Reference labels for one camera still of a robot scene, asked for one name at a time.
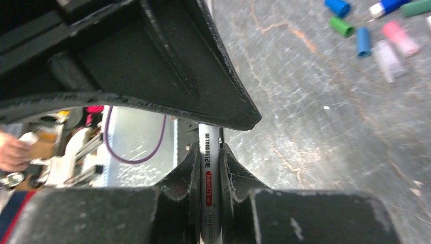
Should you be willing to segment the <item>dark-blue marker cap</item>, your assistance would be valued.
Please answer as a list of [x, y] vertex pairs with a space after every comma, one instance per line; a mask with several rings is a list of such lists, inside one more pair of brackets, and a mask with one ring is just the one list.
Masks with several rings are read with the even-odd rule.
[[413, 1], [401, 6], [405, 18], [430, 12], [430, 0]]

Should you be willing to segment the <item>light-blue pen cap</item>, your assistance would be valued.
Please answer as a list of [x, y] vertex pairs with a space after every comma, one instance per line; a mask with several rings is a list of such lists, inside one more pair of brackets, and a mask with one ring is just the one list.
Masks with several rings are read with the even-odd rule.
[[371, 35], [366, 27], [360, 27], [356, 32], [357, 56], [366, 57], [371, 55]]

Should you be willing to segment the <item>dark-blue eraser cap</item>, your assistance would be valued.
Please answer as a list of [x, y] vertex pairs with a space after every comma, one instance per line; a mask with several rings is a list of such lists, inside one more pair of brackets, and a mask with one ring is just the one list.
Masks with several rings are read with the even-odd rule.
[[369, 7], [369, 12], [373, 18], [380, 18], [398, 10], [402, 5], [410, 1], [411, 0], [381, 0]]

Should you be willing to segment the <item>pink highlighter cap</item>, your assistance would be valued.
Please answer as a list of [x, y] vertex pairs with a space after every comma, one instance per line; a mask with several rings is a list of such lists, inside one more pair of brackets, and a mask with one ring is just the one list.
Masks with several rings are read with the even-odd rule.
[[381, 32], [403, 56], [415, 55], [420, 49], [420, 46], [407, 35], [406, 31], [396, 21], [385, 24]]

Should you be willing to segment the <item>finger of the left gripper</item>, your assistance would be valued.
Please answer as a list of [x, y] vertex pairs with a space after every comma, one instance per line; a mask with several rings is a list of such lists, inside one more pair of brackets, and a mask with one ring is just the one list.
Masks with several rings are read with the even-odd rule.
[[205, 1], [1, 1], [1, 122], [91, 105], [261, 120]]

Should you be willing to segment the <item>bystander bare hand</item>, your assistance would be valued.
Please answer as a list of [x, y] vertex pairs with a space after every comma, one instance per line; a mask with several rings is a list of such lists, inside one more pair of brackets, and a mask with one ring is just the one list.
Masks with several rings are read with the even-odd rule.
[[30, 155], [31, 145], [1, 131], [1, 170], [21, 172], [28, 167], [26, 161]]

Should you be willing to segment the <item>blue marker cap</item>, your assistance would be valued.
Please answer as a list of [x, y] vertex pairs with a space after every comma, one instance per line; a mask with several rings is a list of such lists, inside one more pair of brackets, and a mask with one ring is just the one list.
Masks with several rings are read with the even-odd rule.
[[338, 18], [345, 18], [351, 10], [351, 5], [344, 0], [325, 0], [324, 5]]

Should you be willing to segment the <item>green marker cap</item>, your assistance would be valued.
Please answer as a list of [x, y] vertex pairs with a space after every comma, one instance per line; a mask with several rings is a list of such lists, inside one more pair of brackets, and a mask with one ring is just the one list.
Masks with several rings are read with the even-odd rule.
[[329, 25], [343, 37], [350, 37], [355, 31], [355, 28], [352, 25], [335, 16], [330, 18]]

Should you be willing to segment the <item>clear gel pen cap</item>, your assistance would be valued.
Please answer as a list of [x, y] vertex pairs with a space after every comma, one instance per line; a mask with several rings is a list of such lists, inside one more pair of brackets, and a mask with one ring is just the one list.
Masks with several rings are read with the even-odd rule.
[[407, 72], [388, 41], [378, 41], [373, 48], [373, 55], [388, 83], [395, 82], [397, 77]]

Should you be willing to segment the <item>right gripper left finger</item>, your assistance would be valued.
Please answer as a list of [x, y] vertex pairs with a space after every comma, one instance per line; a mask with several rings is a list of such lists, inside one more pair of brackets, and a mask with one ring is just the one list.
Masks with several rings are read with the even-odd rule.
[[200, 219], [199, 144], [151, 187], [37, 191], [7, 243], [196, 243]]

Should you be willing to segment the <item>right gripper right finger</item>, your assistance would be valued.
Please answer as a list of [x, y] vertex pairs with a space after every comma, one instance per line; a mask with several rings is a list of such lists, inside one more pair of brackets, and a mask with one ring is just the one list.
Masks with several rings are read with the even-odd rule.
[[275, 190], [220, 148], [223, 243], [400, 243], [383, 203], [359, 191]]

